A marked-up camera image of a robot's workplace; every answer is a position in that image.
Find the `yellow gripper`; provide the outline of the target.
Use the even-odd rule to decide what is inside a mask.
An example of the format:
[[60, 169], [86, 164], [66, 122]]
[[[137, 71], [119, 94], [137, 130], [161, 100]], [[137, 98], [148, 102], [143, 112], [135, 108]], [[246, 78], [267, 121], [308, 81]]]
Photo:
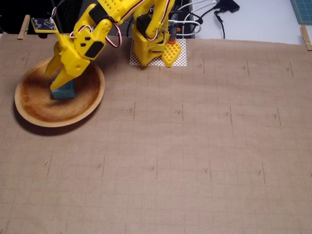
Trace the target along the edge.
[[59, 34], [54, 45], [54, 56], [45, 69], [45, 75], [58, 74], [50, 89], [58, 89], [80, 76], [104, 47], [104, 30], [77, 30], [72, 35]]

